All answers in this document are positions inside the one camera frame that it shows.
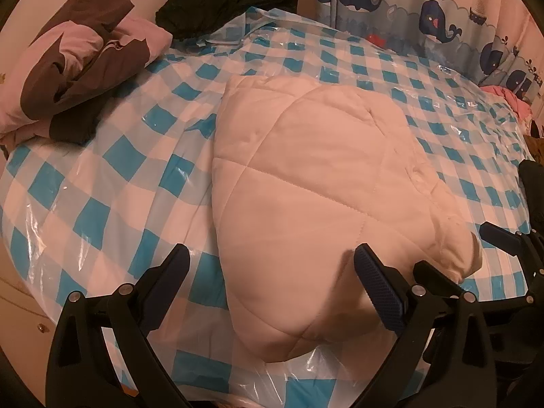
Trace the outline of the white quilted jacket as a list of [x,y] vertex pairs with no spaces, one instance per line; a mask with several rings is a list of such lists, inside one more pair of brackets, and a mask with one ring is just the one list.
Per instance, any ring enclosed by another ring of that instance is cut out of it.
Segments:
[[388,96],[304,76],[235,76],[216,122],[212,215],[233,328],[267,362],[372,332],[368,244],[406,278],[482,264],[451,190]]

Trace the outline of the pink clothes at right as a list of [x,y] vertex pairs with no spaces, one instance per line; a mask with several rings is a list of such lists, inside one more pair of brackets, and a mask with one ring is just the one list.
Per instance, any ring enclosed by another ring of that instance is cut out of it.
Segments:
[[483,86],[481,89],[485,92],[497,95],[506,100],[519,121],[531,120],[532,110],[530,105],[524,102],[514,94],[513,91],[502,86]]

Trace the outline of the dark garment at right edge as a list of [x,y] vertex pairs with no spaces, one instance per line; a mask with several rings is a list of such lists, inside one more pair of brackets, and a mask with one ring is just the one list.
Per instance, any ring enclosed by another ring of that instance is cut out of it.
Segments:
[[524,136],[533,160],[524,159],[518,166],[518,175],[523,184],[530,226],[543,234],[544,229],[544,166],[543,139]]

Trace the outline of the blue checkered bagged quilt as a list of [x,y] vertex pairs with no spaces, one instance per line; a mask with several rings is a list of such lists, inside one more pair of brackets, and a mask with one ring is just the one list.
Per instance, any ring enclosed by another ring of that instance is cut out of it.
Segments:
[[42,310],[108,295],[178,242],[191,269],[149,340],[188,398],[264,407],[347,407],[362,391],[362,343],[268,365],[234,335],[211,226],[211,148],[233,75],[294,75],[382,93],[405,113],[472,230],[527,232],[517,167],[529,153],[508,104],[425,58],[279,10],[249,10],[211,42],[175,43],[121,85],[83,148],[18,147],[1,178],[2,236]]

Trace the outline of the whale pattern curtain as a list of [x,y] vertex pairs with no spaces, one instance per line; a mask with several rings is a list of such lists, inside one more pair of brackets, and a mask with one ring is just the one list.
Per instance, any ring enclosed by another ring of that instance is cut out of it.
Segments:
[[479,86],[533,103],[543,93],[543,34],[523,0],[316,0],[320,22],[418,55]]

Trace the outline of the pink and brown garment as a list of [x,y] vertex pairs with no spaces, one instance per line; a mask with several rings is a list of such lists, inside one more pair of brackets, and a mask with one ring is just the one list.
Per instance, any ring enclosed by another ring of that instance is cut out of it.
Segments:
[[131,0],[67,0],[1,87],[1,148],[36,136],[76,145],[96,134],[114,90],[171,45]]

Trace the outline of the black garment by wall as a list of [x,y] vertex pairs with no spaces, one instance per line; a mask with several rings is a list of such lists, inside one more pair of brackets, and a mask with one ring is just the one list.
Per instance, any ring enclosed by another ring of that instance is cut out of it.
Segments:
[[268,11],[297,11],[299,0],[167,0],[156,12],[155,23],[175,40],[191,40],[211,34],[227,22],[256,7]]

